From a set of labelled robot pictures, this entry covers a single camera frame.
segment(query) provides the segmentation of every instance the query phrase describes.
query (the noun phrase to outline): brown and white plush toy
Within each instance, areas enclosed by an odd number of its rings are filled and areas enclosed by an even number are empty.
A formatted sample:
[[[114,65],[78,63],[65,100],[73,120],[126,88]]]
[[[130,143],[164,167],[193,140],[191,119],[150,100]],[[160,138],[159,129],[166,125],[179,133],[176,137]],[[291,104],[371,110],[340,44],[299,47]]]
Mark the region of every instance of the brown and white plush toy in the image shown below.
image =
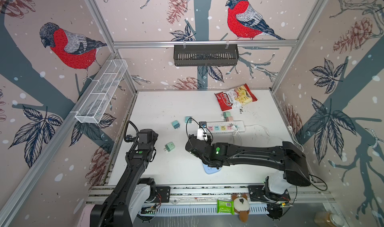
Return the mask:
[[[232,195],[233,208],[235,212],[239,214],[239,218],[242,222],[247,222],[249,214],[249,202],[247,195],[242,194],[240,197]]]

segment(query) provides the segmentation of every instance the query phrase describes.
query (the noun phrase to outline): power strip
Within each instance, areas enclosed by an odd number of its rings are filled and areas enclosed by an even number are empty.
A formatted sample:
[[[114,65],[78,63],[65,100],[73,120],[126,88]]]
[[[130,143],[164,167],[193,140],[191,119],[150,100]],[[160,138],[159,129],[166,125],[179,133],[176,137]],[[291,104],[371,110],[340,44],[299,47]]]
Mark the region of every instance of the power strip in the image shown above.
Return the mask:
[[[239,132],[245,132],[243,121],[207,122],[207,129],[212,133],[232,133],[234,132],[232,125],[237,127]]]

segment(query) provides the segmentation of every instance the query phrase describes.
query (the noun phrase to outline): red chip bag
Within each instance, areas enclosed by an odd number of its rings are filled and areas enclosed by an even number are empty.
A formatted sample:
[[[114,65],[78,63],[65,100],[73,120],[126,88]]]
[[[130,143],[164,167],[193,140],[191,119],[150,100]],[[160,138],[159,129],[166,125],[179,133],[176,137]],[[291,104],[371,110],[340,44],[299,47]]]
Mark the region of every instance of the red chip bag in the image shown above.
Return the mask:
[[[240,108],[247,103],[257,101],[247,84],[215,95],[222,111]]]

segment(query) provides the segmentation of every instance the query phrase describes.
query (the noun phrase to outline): gray floor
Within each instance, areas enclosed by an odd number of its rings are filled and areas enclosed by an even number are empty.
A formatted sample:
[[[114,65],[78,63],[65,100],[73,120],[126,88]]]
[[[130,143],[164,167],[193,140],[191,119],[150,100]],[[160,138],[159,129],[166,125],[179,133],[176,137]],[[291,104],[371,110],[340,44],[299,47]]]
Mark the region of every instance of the gray floor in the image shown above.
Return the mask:
[[[324,211],[323,204],[295,204],[292,209],[281,218],[281,221],[273,221],[266,215],[249,215],[247,223],[242,223],[238,215],[221,216],[184,216],[184,217],[155,217],[150,223],[135,219],[134,227],[318,227],[314,223],[314,215],[318,211]]]

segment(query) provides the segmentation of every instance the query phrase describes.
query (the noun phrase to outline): green wet wipes pack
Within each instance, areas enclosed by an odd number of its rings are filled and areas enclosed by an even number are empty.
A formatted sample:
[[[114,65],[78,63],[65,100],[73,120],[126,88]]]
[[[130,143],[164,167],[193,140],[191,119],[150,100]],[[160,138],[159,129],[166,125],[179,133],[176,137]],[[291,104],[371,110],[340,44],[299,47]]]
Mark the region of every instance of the green wet wipes pack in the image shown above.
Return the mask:
[[[220,201],[217,200],[217,212],[218,213],[231,213],[235,214],[235,210],[233,208],[233,201]]]

